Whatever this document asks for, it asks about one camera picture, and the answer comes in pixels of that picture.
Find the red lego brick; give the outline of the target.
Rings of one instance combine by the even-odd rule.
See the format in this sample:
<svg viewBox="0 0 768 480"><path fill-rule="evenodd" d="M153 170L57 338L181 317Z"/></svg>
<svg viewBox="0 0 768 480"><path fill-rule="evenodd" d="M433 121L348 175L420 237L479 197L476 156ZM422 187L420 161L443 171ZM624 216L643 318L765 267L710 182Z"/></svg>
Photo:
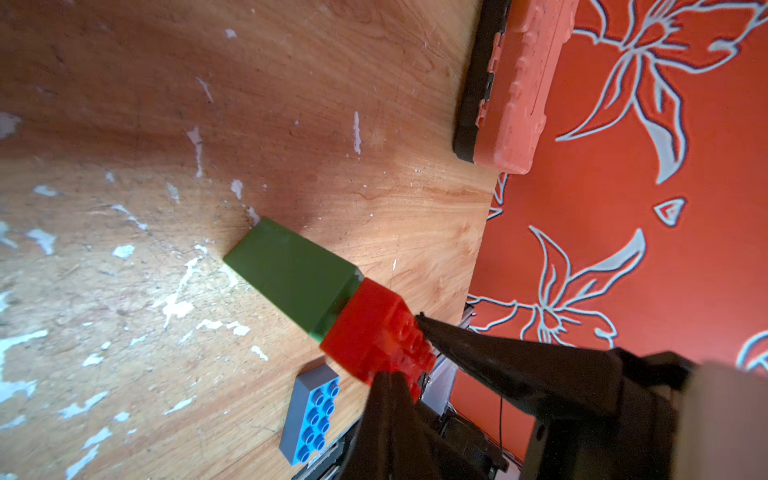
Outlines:
<svg viewBox="0 0 768 480"><path fill-rule="evenodd" d="M413 401L421 377L436 356L403 298L364 279L320 343L321 350L351 376L370 385L379 372L401 372Z"/></svg>

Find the blue lego brick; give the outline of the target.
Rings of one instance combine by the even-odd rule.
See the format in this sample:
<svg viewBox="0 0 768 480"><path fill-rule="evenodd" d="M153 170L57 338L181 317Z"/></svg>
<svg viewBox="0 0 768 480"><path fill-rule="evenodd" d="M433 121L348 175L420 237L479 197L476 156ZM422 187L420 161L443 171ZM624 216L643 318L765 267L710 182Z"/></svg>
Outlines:
<svg viewBox="0 0 768 480"><path fill-rule="evenodd" d="M307 463L325 448L339 392L339 375L326 364L296 377L279 444L291 466Z"/></svg>

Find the tall green lego brick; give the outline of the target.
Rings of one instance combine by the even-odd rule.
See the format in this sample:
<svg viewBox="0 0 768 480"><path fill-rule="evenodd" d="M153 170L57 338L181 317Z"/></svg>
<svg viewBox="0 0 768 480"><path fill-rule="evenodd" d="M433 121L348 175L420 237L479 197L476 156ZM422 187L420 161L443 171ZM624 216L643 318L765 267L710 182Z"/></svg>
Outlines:
<svg viewBox="0 0 768 480"><path fill-rule="evenodd" d="M266 217L223 261L318 342L364 279L354 264Z"/></svg>

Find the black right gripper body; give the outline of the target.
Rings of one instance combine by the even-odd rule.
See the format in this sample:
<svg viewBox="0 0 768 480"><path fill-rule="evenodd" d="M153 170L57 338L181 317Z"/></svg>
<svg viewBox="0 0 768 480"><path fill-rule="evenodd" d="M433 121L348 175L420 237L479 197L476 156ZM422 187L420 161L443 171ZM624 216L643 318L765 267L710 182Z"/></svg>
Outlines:
<svg viewBox="0 0 768 480"><path fill-rule="evenodd" d="M523 479L764 479L767 379L706 362L680 391L625 380L612 418L537 421Z"/></svg>

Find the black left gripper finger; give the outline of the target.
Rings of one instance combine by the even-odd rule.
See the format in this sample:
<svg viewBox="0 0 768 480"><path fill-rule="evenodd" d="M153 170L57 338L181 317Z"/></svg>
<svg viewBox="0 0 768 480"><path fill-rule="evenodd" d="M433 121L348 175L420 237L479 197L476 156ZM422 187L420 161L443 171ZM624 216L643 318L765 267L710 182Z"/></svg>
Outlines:
<svg viewBox="0 0 768 480"><path fill-rule="evenodd" d="M379 372L341 479L454 479L456 457L417 414L406 377Z"/></svg>

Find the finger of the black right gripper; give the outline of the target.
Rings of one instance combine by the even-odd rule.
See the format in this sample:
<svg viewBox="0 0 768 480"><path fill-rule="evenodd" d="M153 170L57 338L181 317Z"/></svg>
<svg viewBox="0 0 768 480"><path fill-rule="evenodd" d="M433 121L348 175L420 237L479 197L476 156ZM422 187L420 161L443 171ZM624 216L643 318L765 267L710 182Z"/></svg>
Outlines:
<svg viewBox="0 0 768 480"><path fill-rule="evenodd" d="M461 370L537 418L610 418L623 384L607 352L473 333L422 314L424 337Z"/></svg>

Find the orange plastic tool case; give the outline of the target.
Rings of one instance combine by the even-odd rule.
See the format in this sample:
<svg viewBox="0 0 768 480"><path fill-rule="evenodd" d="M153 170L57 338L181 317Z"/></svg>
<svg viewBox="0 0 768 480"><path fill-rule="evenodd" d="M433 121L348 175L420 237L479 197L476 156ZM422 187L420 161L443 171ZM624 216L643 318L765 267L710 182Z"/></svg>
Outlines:
<svg viewBox="0 0 768 480"><path fill-rule="evenodd" d="M577 0L484 1L459 102L453 150L463 161L525 175Z"/></svg>

